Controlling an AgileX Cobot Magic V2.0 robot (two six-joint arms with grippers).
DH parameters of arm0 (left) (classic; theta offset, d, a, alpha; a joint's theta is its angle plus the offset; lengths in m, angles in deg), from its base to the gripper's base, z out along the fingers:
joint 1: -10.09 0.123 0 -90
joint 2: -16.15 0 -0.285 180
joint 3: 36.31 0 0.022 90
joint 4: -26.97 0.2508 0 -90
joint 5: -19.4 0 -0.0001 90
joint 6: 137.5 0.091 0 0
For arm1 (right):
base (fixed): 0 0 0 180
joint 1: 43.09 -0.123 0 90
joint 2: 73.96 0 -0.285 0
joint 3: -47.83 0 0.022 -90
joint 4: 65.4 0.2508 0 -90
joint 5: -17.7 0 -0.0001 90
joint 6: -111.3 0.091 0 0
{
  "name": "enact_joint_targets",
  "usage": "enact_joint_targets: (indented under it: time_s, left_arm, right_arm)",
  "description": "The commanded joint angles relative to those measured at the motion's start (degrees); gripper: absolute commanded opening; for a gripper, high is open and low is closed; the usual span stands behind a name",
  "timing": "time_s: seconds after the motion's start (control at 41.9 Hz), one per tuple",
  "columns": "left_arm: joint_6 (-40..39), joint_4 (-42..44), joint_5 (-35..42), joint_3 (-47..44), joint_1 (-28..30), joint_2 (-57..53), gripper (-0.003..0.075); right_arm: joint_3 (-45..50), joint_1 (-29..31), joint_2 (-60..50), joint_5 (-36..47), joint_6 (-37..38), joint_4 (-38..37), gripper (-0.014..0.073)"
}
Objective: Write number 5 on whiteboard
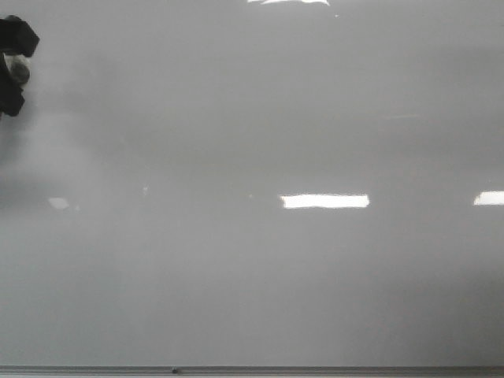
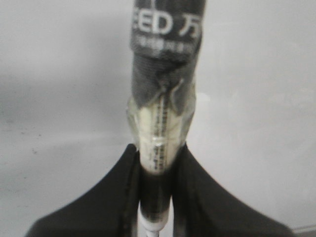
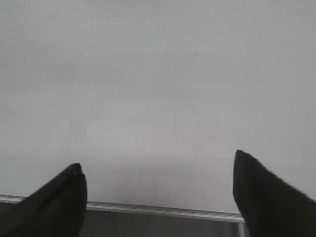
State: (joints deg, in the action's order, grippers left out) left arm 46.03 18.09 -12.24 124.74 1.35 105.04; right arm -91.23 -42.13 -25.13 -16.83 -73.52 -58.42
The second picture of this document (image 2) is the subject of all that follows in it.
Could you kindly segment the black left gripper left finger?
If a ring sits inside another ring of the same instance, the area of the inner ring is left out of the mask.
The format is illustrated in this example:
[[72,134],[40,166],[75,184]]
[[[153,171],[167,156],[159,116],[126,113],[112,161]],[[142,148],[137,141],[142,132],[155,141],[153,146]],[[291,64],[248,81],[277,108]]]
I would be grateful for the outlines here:
[[84,195],[33,223],[28,237],[136,237],[139,154],[133,144]]

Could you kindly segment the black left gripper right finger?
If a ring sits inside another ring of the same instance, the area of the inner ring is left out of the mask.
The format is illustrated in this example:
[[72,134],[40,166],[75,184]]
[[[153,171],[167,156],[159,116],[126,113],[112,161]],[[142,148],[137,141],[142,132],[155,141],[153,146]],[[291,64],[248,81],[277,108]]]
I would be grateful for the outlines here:
[[175,237],[292,237],[284,224],[246,205],[218,184],[184,146],[172,192]]

